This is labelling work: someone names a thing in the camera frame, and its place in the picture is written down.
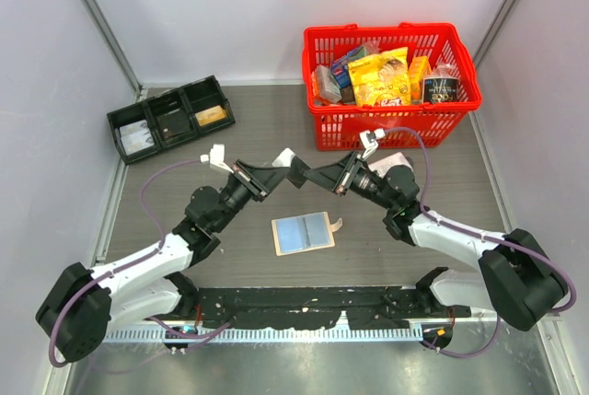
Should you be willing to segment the beige card holder wallet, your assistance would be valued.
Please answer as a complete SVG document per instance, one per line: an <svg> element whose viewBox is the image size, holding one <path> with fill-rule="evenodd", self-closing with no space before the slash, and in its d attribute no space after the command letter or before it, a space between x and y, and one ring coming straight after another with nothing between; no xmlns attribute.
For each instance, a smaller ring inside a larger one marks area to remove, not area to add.
<svg viewBox="0 0 589 395"><path fill-rule="evenodd" d="M327 212L291 216L271 221L277 257L322 250L335 246L334 234L342 227L342 219L329 220Z"/></svg>

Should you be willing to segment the dark card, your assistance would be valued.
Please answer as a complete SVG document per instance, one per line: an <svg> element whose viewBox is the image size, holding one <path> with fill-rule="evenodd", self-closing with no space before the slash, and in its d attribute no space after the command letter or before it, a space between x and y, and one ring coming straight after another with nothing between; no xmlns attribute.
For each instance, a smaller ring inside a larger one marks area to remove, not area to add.
<svg viewBox="0 0 589 395"><path fill-rule="evenodd" d="M189 118L184 110L175 109L157 117L163 141L167 145L185 138L191 132Z"/></svg>

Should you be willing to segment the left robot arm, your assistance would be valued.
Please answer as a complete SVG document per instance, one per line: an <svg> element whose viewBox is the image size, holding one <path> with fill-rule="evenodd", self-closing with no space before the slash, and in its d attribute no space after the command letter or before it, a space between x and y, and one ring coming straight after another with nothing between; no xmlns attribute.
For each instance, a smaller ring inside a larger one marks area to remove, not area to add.
<svg viewBox="0 0 589 395"><path fill-rule="evenodd" d="M187 319L196 309L197 290L183 271L217 248L223 231L251 201L262 202L296 175L298 157L284 149L267 167L241 160L227 165L202 156L200 163L226 174L225 186L194 190L182 220L158 241L134 254L92 268L66 267L41 303L35 320L49 338L52 366L64 367L92 354L105 337L156 315Z"/></svg>

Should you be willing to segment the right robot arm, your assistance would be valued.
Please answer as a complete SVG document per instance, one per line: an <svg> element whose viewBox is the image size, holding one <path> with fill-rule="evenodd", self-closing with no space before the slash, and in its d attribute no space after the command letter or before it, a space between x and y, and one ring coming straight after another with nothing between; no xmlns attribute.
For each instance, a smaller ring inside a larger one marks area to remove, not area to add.
<svg viewBox="0 0 589 395"><path fill-rule="evenodd" d="M305 176L336 195L354 192L384 208L383 223L394 239L442 252L473 268L466 274L443 270L420 289L415 303L425 316L437 316L450 306L481 308L519 331L529 331L569 291L529 232L485 232L422 206L412 166L400 153L385 173L371 169L352 151L338 162L307 170Z"/></svg>

